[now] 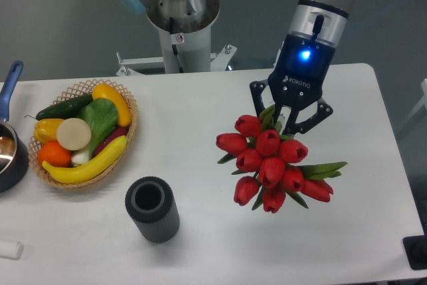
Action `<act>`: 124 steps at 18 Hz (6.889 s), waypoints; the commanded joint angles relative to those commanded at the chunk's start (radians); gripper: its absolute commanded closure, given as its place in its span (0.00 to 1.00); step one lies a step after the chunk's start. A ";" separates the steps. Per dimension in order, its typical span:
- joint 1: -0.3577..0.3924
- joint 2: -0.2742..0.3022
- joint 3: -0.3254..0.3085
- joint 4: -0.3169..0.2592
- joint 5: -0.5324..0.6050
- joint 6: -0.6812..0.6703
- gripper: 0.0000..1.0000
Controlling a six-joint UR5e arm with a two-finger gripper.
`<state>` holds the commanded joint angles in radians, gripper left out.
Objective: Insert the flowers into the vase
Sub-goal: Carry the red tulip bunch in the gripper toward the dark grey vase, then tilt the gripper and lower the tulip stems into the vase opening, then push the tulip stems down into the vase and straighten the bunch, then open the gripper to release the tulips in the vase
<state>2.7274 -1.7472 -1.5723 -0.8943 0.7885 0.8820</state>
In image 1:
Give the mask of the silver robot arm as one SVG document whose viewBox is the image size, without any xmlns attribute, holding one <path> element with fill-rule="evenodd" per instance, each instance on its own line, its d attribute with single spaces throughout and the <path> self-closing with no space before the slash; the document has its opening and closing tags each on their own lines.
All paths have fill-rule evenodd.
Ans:
<svg viewBox="0 0 427 285">
<path fill-rule="evenodd" d="M 211 71 L 211 26 L 219 0 L 120 0 L 144 13 L 157 29 L 167 73 Z M 285 135 L 306 133 L 325 120 L 332 108 L 324 101 L 324 78 L 347 24 L 354 0 L 298 0 L 288 34 L 270 76 L 250 84 L 256 113 L 264 110 L 262 91 L 269 89 L 273 119 L 283 108 L 290 114 Z"/>
</svg>

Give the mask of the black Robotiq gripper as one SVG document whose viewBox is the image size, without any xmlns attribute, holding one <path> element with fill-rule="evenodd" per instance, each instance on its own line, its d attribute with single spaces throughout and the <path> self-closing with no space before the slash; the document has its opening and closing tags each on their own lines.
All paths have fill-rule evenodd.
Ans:
<svg viewBox="0 0 427 285">
<path fill-rule="evenodd" d="M 250 83 L 256 115 L 261 116 L 266 109 L 262 93 L 269 86 L 275 103 L 275 113 L 279 114 L 283 107 L 291 109 L 285 124 L 286 135 L 305 134 L 331 116 L 333 108 L 321 97 L 323 82 L 335 51 L 333 47 L 317 41 L 297 35 L 286 35 L 268 80 Z M 315 101 L 315 114 L 298 123 L 300 111 Z"/>
</svg>

